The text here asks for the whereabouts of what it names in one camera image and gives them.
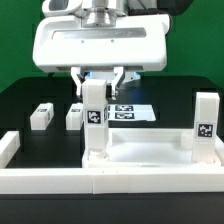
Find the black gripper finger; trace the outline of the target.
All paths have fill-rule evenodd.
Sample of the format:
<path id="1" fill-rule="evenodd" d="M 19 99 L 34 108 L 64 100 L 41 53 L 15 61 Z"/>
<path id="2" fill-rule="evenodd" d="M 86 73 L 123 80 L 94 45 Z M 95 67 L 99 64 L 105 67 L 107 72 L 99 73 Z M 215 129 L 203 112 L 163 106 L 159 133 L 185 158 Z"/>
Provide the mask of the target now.
<path id="1" fill-rule="evenodd" d="M 111 82 L 111 98 L 113 100 L 116 99 L 116 96 L 118 95 L 118 89 L 122 82 L 125 79 L 125 70 L 123 67 L 115 67 L 114 68 L 114 79 Z"/>
<path id="2" fill-rule="evenodd" d="M 84 80 L 83 71 L 81 67 L 72 67 L 71 68 L 71 77 L 76 84 L 76 96 L 81 98 L 81 89 L 82 83 Z"/>

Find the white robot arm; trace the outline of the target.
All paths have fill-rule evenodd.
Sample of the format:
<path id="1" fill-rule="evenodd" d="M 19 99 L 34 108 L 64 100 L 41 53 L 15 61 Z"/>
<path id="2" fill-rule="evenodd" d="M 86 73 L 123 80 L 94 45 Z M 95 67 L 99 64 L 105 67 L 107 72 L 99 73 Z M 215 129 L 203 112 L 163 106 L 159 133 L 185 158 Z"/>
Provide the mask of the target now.
<path id="1" fill-rule="evenodd" d="M 106 96 L 115 98 L 127 72 L 161 71 L 174 16 L 194 0 L 44 0 L 33 61 L 52 74 L 69 71 L 82 93 L 85 76 L 114 75 Z"/>

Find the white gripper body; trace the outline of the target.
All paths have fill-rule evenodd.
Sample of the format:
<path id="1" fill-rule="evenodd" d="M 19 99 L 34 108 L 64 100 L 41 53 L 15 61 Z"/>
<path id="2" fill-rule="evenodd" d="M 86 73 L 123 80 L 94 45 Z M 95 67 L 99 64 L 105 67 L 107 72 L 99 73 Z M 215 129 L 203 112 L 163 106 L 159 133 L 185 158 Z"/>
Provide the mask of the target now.
<path id="1" fill-rule="evenodd" d="M 49 17 L 37 28 L 33 61 L 46 73 L 120 66 L 129 71 L 161 71 L 167 64 L 169 28 L 167 14 L 120 17 L 114 27 L 91 28 L 82 27 L 72 15 Z"/>

